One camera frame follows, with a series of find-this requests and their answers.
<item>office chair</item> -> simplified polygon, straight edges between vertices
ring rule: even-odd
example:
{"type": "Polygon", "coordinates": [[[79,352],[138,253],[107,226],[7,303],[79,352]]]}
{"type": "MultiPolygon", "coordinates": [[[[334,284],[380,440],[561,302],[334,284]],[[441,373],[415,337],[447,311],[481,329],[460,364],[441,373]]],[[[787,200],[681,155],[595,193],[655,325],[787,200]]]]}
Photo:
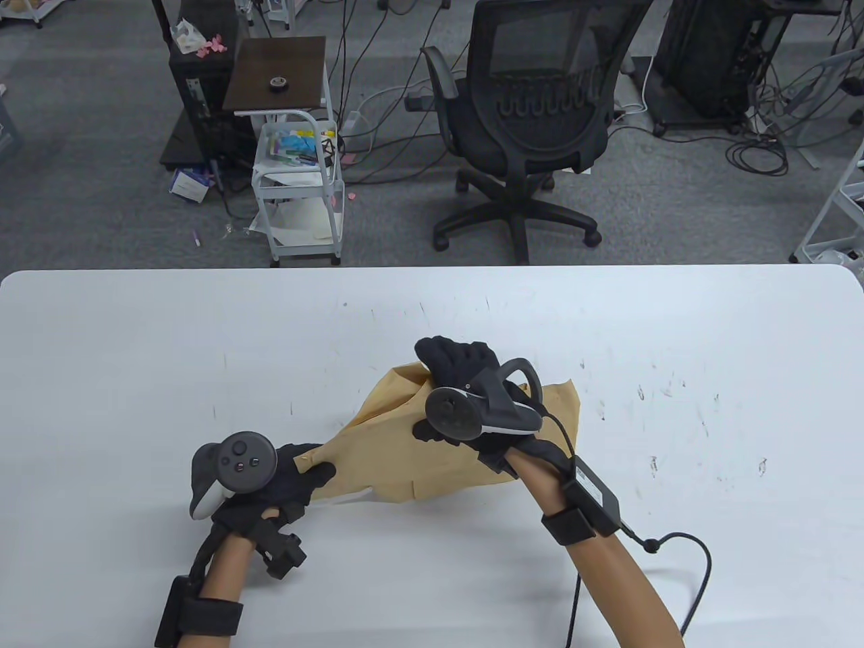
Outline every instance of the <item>office chair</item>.
{"type": "Polygon", "coordinates": [[[454,79],[437,48],[422,50],[444,144],[473,167],[457,172],[456,191],[472,185],[492,201],[437,223],[436,250],[452,232],[499,219],[518,264],[529,263],[527,219],[578,227],[585,245],[600,244],[594,219],[532,196],[554,188],[552,171],[581,173],[606,150],[618,70],[650,4],[480,0],[465,79],[454,79]]]}

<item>chair armrest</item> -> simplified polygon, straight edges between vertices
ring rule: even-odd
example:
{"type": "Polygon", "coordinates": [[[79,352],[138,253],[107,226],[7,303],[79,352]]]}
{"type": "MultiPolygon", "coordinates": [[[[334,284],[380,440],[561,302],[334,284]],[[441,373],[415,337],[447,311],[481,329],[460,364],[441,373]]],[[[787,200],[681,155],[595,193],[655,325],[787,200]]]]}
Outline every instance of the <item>chair armrest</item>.
{"type": "Polygon", "coordinates": [[[453,73],[450,72],[450,68],[438,48],[429,47],[420,51],[423,52],[426,63],[429,65],[429,76],[432,78],[435,92],[440,93],[441,97],[447,101],[457,98],[459,91],[456,90],[453,73]]]}

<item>floor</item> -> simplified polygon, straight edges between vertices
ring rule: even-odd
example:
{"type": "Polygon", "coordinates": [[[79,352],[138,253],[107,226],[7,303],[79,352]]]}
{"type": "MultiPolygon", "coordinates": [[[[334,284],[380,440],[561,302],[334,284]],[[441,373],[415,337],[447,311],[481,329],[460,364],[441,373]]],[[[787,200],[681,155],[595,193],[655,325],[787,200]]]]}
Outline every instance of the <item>floor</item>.
{"type": "MultiPolygon", "coordinates": [[[[374,0],[357,0],[348,38],[349,69],[378,25],[374,0]]],[[[169,13],[176,2],[168,3],[169,13]]],[[[330,60],[340,34],[341,4],[310,0],[299,16],[302,34],[326,34],[330,60]]],[[[658,0],[631,51],[656,47],[669,2],[658,0]]],[[[388,16],[357,68],[349,108],[369,94],[403,82],[414,63],[436,0],[420,0],[407,16],[388,16]]],[[[429,43],[448,60],[464,48],[473,3],[453,3],[438,16],[429,43]]],[[[798,18],[776,63],[793,78],[828,49],[832,20],[798,18]]],[[[273,26],[275,35],[283,30],[273,26]]],[[[425,76],[418,68],[416,79],[425,76]]],[[[230,221],[219,196],[201,205],[168,194],[169,175],[159,155],[181,108],[148,0],[68,2],[37,30],[24,21],[0,23],[0,81],[4,101],[25,148],[0,167],[0,278],[24,269],[262,267],[264,237],[230,221]],[[202,243],[197,247],[193,231],[202,243]]],[[[338,88],[340,70],[333,77],[338,88]]],[[[616,91],[636,95],[629,80],[616,91]]],[[[374,99],[374,118],[387,98],[374,99]]],[[[812,132],[814,139],[847,127],[857,107],[847,100],[812,132]]],[[[381,141],[409,135],[416,114],[401,109],[382,129],[381,141]]],[[[646,125],[642,116],[631,124],[646,125]]],[[[433,119],[421,132],[435,132],[433,119]]],[[[823,170],[813,171],[796,153],[780,178],[749,175],[724,159],[725,143],[675,144],[623,130],[612,137],[591,175],[556,175],[548,200],[590,213],[604,242],[586,249],[578,232],[534,226],[535,264],[783,263],[815,217],[861,133],[853,131],[816,147],[823,170]]],[[[358,178],[386,162],[392,146],[358,178]]],[[[443,151],[437,137],[415,141],[376,178],[418,170],[443,151]]],[[[510,264],[504,226],[484,226],[453,238],[444,253],[432,250],[436,220],[480,200],[454,193],[459,161],[448,157],[418,180],[357,187],[346,218],[343,265],[510,264]]],[[[240,217],[254,213],[251,197],[232,199],[240,217]]],[[[829,223],[828,234],[844,224],[829,223]]],[[[327,264],[301,261],[299,264],[327,264]]]]}

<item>brown paper bag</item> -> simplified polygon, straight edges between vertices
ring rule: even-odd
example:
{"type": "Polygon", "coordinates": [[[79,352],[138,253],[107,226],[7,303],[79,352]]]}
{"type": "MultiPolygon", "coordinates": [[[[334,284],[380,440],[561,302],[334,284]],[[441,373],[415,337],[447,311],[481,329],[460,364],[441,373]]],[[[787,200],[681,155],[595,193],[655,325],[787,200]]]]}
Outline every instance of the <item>brown paper bag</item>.
{"type": "MultiPolygon", "coordinates": [[[[390,369],[345,428],[319,448],[295,457],[301,473],[322,461],[336,466],[336,476],[315,491],[314,498],[371,487],[378,499],[405,502],[511,481],[510,475],[496,474],[477,461],[471,448],[414,438],[411,428],[425,417],[431,391],[429,371],[421,363],[390,369]]],[[[544,386],[543,404],[561,419],[575,447],[579,397],[573,383],[544,386]]],[[[567,449],[561,431],[549,419],[537,437],[567,449]]]]}

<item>hand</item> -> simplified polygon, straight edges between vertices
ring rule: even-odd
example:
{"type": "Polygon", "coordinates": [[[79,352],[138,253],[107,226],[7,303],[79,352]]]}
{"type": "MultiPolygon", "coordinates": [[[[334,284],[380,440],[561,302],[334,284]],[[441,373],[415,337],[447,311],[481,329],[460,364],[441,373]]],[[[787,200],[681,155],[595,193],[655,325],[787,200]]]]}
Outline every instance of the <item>hand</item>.
{"type": "Polygon", "coordinates": [[[297,471],[294,458],[319,445],[289,444],[279,448],[276,451],[276,474],[270,483],[259,491],[227,499],[213,514],[213,522],[246,536],[262,517],[274,517],[277,528],[300,519],[312,498],[312,491],[324,486],[336,474],[336,467],[326,461],[311,467],[306,473],[297,471]],[[277,514],[272,516],[269,509],[276,509],[277,514]]]}
{"type": "MultiPolygon", "coordinates": [[[[432,381],[436,387],[465,389],[466,385],[471,383],[472,378],[482,370],[494,370],[500,367],[498,356],[485,342],[465,344],[438,336],[423,338],[418,341],[414,345],[414,351],[421,362],[429,368],[429,373],[432,374],[432,381]]],[[[511,381],[505,381],[505,388],[514,401],[534,406],[528,394],[511,381]]],[[[445,441],[453,446],[460,445],[460,442],[450,439],[434,429],[426,419],[416,423],[412,432],[419,441],[445,441]]],[[[496,473],[504,471],[516,477],[515,471],[507,463],[504,455],[507,450],[516,447],[520,442],[534,438],[532,435],[485,433],[476,439],[463,443],[476,450],[478,459],[496,473]]]]}

